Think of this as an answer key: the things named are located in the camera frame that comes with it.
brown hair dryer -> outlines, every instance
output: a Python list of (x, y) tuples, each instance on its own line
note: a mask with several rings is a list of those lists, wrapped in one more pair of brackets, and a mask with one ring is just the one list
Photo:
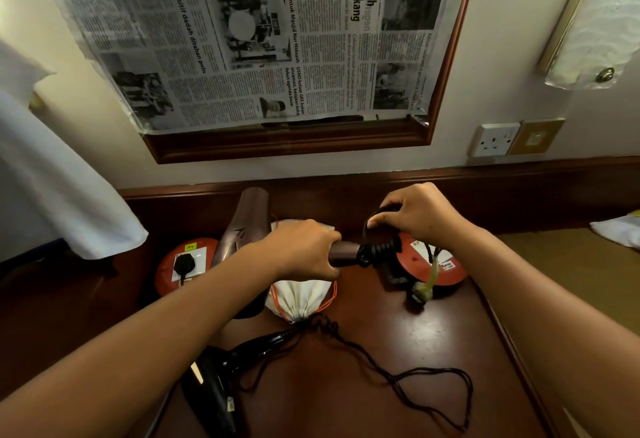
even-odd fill
[[(244, 245), (265, 238), (270, 231), (269, 193), (260, 187), (245, 189), (240, 196), (236, 213), (220, 238), (211, 267), (222, 263)], [(355, 264), (366, 268), (401, 250), (402, 243), (399, 238), (384, 245), (359, 245), (348, 241), (339, 241), (332, 246), (329, 252), (329, 263), (336, 268), (354, 266)], [(265, 288), (234, 318), (251, 318), (260, 313), (264, 308), (268, 292), (269, 288)]]

hand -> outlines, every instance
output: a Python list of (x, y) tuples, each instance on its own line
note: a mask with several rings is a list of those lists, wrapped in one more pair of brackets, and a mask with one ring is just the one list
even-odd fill
[(392, 203), (401, 203), (400, 211), (374, 215), (367, 227), (389, 224), (408, 232), (413, 239), (447, 250), (453, 250), (459, 235), (473, 227), (433, 183), (418, 183), (391, 192), (380, 207)]
[(256, 246), (275, 266), (279, 280), (333, 281), (340, 276), (340, 270), (329, 264), (329, 250), (340, 238), (340, 232), (305, 220), (280, 224)]

electrical outlet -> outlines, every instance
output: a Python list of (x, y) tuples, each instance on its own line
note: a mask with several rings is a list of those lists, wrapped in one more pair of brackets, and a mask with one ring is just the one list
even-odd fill
[(506, 155), (518, 134), (520, 123), (483, 124), (477, 129), (471, 143), (469, 156)]

wall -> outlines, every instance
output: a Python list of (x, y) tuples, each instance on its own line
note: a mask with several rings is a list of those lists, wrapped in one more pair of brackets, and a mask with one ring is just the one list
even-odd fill
[(49, 124), (116, 187), (390, 171), (466, 163), (476, 126), (565, 116), (549, 158), (640, 153), (640, 61), (608, 91), (544, 86), (534, 65), (566, 0), (471, 0), (433, 144), (158, 166), (52, 0), (0, 0), (0, 36), (57, 72), (38, 85)]

wall lamp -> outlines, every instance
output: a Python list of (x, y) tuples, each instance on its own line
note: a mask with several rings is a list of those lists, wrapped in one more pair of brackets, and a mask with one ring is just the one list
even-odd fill
[(538, 69), (546, 84), (606, 89), (640, 48), (640, 0), (569, 0)]

